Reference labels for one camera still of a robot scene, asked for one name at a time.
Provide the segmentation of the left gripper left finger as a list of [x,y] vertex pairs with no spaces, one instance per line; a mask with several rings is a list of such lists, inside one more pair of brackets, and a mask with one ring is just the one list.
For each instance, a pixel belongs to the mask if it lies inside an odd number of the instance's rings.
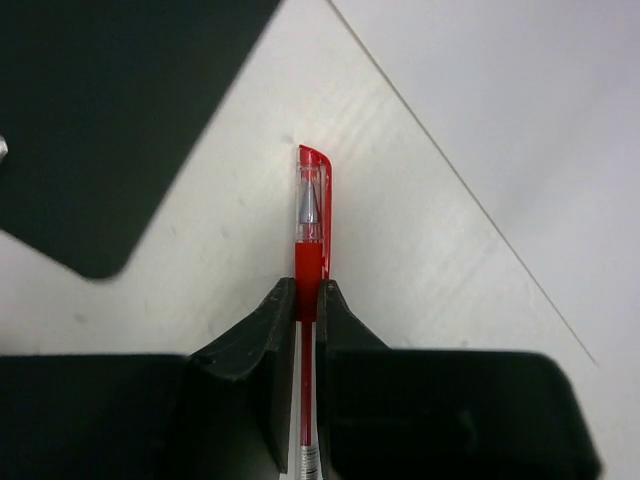
[[276,479],[287,471],[295,283],[191,355],[5,356],[5,479]]

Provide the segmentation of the red pen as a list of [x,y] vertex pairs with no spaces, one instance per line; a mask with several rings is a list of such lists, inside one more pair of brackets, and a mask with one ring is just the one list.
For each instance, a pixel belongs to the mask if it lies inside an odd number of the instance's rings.
[[319,477],[316,432],[314,336],[318,291],[330,270],[331,165],[316,149],[297,150],[294,278],[299,366],[296,477]]

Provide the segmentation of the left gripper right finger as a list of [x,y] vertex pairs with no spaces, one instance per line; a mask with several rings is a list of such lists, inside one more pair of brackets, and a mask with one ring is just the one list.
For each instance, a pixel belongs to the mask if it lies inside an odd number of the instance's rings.
[[597,479],[574,389],[536,352],[394,349],[319,290],[317,413],[329,479]]

